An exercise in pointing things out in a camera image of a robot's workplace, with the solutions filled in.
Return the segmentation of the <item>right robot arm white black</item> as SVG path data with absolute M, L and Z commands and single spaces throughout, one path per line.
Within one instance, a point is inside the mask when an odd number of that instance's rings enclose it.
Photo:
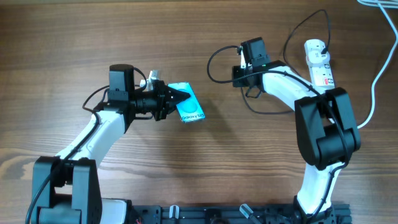
M 295 113 L 297 144 L 306 162 L 301 189 L 295 197 L 298 222 L 315 223 L 331 217 L 331 193 L 338 174 L 361 146 L 351 101 L 337 88 L 326 43 L 304 43 L 310 80 L 287 63 L 271 61 L 262 38 L 238 47 L 241 64 L 233 67 L 233 86 L 258 88 L 280 99 Z

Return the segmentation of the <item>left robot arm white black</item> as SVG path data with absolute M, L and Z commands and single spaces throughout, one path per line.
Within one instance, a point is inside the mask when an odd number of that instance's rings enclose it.
M 139 69 L 128 64 L 109 68 L 109 85 L 101 101 L 90 109 L 90 122 L 56 156 L 39 157 L 33 168 L 32 200 L 26 223 L 143 223 L 130 200 L 103 198 L 98 167 L 113 144 L 134 120 L 165 119 L 190 98 L 155 79 L 134 83 Z

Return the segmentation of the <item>blue Galaxy smartphone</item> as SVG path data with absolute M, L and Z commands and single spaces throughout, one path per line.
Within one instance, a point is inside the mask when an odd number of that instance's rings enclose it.
M 177 111 L 182 122 L 191 123 L 205 119 L 205 114 L 188 82 L 169 83 L 168 86 L 190 94 L 187 100 L 177 105 Z

